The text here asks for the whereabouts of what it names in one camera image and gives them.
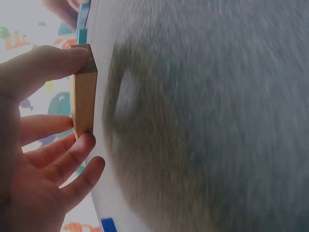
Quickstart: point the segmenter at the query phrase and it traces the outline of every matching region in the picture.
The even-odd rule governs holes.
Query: hand
[[[72,30],[75,30],[80,4],[89,1],[90,0],[42,0],[42,3],[46,9],[57,15]]]
[[[105,162],[93,158],[84,172],[60,188],[95,145],[90,133],[73,134],[37,150],[21,147],[72,128],[67,116],[20,117],[20,102],[46,81],[68,76],[85,65],[87,50],[38,47],[0,64],[0,231],[57,232],[65,214],[98,182]]]

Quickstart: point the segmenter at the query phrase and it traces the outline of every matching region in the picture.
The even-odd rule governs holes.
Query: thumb
[[[69,76],[89,60],[85,48],[40,46],[0,64],[0,96],[22,101],[46,81]]]

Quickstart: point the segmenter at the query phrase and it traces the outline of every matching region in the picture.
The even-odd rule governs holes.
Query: gray fuzzy surface
[[[309,231],[309,2],[104,2],[98,101],[130,207],[154,232]]]

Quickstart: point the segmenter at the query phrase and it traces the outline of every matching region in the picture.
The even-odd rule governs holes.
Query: wooden stick
[[[71,47],[87,48],[91,56],[88,63],[70,77],[70,104],[75,137],[83,133],[93,133],[98,70],[89,44]]]

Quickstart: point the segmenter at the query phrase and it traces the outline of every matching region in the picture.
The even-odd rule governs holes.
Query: play mat
[[[38,1],[19,0],[18,8],[23,10],[18,10],[14,6],[16,1],[7,1],[8,4],[0,9],[0,62],[5,62],[38,45],[47,44],[68,49],[71,45],[76,44],[75,32],[71,31],[55,16],[43,9]],[[12,20],[14,15],[19,15],[16,18],[20,20]],[[35,114],[70,116],[68,78],[47,82],[36,93],[21,102],[20,113],[21,116]],[[44,146],[70,132],[66,131],[40,139],[23,147],[23,150],[29,151]],[[83,171],[84,166],[85,164],[71,176],[68,182],[76,178]],[[93,205],[91,194],[66,215],[61,232],[70,231],[103,231]]]

